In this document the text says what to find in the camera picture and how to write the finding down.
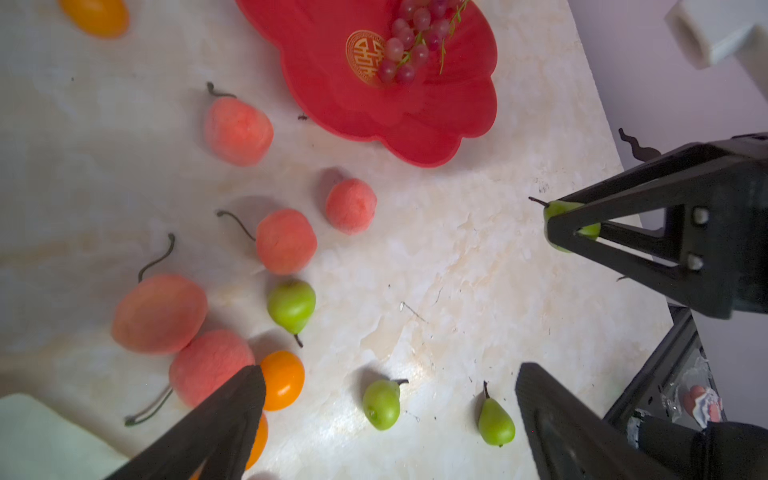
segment orange tomato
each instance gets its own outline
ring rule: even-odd
[[[59,0],[58,4],[85,33],[115,38],[128,30],[128,9],[122,0]]]
[[[270,427],[266,423],[266,415],[262,413],[261,419],[259,420],[259,429],[256,431],[256,438],[253,440],[253,448],[250,450],[250,457],[248,457],[248,462],[245,464],[246,470],[253,467],[259,460],[261,452],[264,451],[264,447],[266,446],[266,437],[269,432]],[[199,480],[202,471],[203,466],[201,465],[192,477],[190,477],[190,480]]]
[[[304,387],[304,365],[291,352],[275,352],[261,362],[266,383],[264,409],[282,410],[299,398]]]

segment flower-shaped red plate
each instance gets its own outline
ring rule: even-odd
[[[318,125],[355,141],[381,141],[417,167],[451,160],[464,137],[496,119],[496,41],[469,2],[440,52],[408,86],[376,76],[399,0],[237,0],[240,10],[280,49],[293,97]]]

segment white table surface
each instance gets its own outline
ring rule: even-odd
[[[526,199],[621,171],[566,0],[479,2],[498,43],[498,117],[437,170],[297,120],[276,49],[233,1],[126,3],[131,31],[116,41],[82,34],[54,2],[0,6],[0,394],[28,392],[129,456],[185,415],[173,396],[123,427],[164,388],[171,357],[109,336],[168,232],[177,249],[151,272],[206,289],[204,329],[234,329],[260,357],[290,349],[306,367],[296,404],[268,414],[246,478],[534,478],[520,363],[539,362],[602,415],[669,329],[661,295],[549,247]],[[270,116],[258,167],[205,150],[209,80]],[[318,208],[337,167],[378,195],[363,235],[335,231]],[[253,245],[214,215],[226,207],[255,227],[275,205],[304,212],[319,241],[300,274],[318,294],[300,351],[266,314]],[[387,432],[357,407],[369,370],[411,381]],[[483,380],[518,426],[503,449],[476,431]]]

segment green pear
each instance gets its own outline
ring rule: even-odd
[[[483,400],[478,430],[485,443],[502,446],[515,439],[515,423],[512,417],[488,395],[488,382],[483,382],[485,400]]]
[[[538,204],[544,205],[544,238],[547,239],[547,242],[549,242],[550,245],[560,250],[561,252],[570,253],[570,250],[566,250],[565,248],[559,247],[549,241],[549,235],[547,235],[547,224],[549,223],[550,218],[564,214],[565,212],[570,212],[571,210],[575,210],[584,204],[580,204],[578,202],[564,202],[563,200],[553,200],[552,202],[547,203],[539,200],[538,198],[528,198]],[[593,223],[592,225],[587,225],[586,227],[580,228],[578,232],[587,238],[596,240],[600,236],[600,224]]]
[[[293,334],[299,346],[304,347],[299,334],[310,321],[316,301],[315,290],[307,282],[289,280],[270,292],[266,311],[275,323]]]
[[[362,396],[366,417],[378,430],[387,430],[400,417],[400,384],[408,380],[376,380]]]

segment grape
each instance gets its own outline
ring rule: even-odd
[[[401,30],[408,27],[408,22],[406,20],[398,18],[394,23],[392,23],[392,36],[396,37]]]
[[[388,58],[382,60],[379,64],[379,78],[381,81],[388,84],[395,79],[395,74],[397,74],[397,64]]]
[[[429,28],[429,22],[432,21],[432,15],[424,7],[413,12],[413,26],[418,31],[425,31]]]
[[[413,19],[413,12],[415,11],[415,0],[402,0],[402,3],[400,4],[400,18],[410,21]]]
[[[423,43],[416,45],[411,50],[411,65],[414,68],[421,68],[429,61],[429,49]]]
[[[429,11],[432,13],[432,18],[445,17],[445,11],[448,10],[448,0],[432,0],[429,4]]]
[[[390,38],[384,45],[384,57],[392,61],[401,61],[405,47],[399,38]]]
[[[430,51],[438,51],[442,45],[442,38],[440,38],[432,30],[428,31],[427,35],[424,36],[424,41],[426,42],[427,48],[429,48]]]
[[[405,64],[397,71],[397,83],[401,85],[410,85],[416,77],[416,69],[413,65]]]
[[[400,39],[405,50],[410,50],[416,41],[416,36],[413,34],[413,30],[410,27],[398,31],[395,36]]]
[[[448,36],[448,32],[451,30],[451,22],[446,18],[442,18],[432,23],[432,28],[429,31],[435,32],[438,38],[445,38]]]

